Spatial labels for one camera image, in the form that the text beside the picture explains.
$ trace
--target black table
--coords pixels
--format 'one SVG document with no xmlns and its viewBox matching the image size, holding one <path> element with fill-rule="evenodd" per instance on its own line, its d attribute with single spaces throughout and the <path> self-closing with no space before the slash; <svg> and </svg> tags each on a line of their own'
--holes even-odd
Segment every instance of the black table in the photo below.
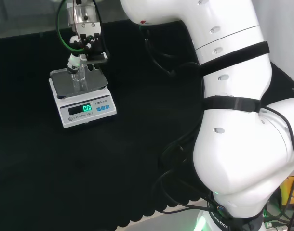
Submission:
<svg viewBox="0 0 294 231">
<path fill-rule="evenodd" d="M 172 66 L 193 61 L 181 23 L 151 31 L 155 46 L 184 57 Z M 163 148 L 201 115 L 201 76 L 190 68 L 166 76 L 130 21 L 105 24 L 104 32 L 111 59 L 103 70 L 118 114 L 67 129 L 48 83 L 49 73 L 65 68 L 69 57 L 56 33 L 0 39 L 0 231 L 114 230 L 175 206 L 161 193 L 152 199 L 150 189 L 162 173 Z M 72 35 L 62 34 L 65 40 Z M 294 97 L 292 87 L 273 65 L 263 104 Z M 182 177 L 205 189 L 190 166 Z M 180 202 L 199 199 L 173 180 L 166 187 Z"/>
</svg>

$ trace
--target green light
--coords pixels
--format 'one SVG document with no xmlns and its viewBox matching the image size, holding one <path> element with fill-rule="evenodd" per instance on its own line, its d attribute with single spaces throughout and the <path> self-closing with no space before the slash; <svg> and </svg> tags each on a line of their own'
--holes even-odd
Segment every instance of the green light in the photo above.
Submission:
<svg viewBox="0 0 294 231">
<path fill-rule="evenodd" d="M 92 108 L 91 108 L 90 104 L 83 105 L 83 111 L 84 112 L 88 112 L 88 111 L 91 111 L 91 110 L 92 110 Z"/>
<path fill-rule="evenodd" d="M 194 231 L 202 231 L 203 228 L 204 228 L 204 226 L 205 226 L 205 224 L 206 224 L 205 217 L 203 217 L 203 216 L 200 217 L 199 221 L 196 224 L 196 227 L 195 227 Z"/>
</svg>

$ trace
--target black strap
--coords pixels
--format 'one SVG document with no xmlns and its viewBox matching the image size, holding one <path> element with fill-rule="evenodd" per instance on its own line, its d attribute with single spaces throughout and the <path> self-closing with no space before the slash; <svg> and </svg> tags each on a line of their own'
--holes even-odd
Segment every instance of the black strap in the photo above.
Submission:
<svg viewBox="0 0 294 231">
<path fill-rule="evenodd" d="M 243 63 L 250 59 L 270 53 L 268 42 L 260 42 L 238 51 L 231 52 L 219 58 L 200 65 L 201 74 L 206 76 L 224 68 Z"/>
<path fill-rule="evenodd" d="M 204 99 L 205 110 L 209 109 L 231 109 L 244 112 L 259 112 L 261 109 L 260 100 L 231 97 L 231 96 L 212 96 Z"/>
<path fill-rule="evenodd" d="M 211 219 L 222 231 L 258 231 L 263 223 L 263 211 L 251 218 L 234 218 L 226 210 L 209 212 Z"/>
</svg>

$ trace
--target metal rod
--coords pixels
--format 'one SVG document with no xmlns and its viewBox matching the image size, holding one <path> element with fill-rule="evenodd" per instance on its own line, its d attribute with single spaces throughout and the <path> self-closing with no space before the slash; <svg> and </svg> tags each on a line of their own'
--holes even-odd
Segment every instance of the metal rod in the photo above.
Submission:
<svg viewBox="0 0 294 231">
<path fill-rule="evenodd" d="M 283 225 L 283 226 L 276 227 L 276 228 L 272 227 L 272 228 L 266 229 L 266 231 L 287 231 L 287 226 Z"/>
</svg>

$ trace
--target scale display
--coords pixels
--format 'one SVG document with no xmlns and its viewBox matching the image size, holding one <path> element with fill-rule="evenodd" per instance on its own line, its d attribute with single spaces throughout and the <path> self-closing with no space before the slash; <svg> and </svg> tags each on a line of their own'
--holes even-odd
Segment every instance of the scale display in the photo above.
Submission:
<svg viewBox="0 0 294 231">
<path fill-rule="evenodd" d="M 88 112 L 91 110 L 92 110 L 92 107 L 91 107 L 90 103 L 80 105 L 77 107 L 72 107 L 72 108 L 68 109 L 70 115 L 74 115 L 74 114 L 81 113 L 81 112 Z"/>
</svg>

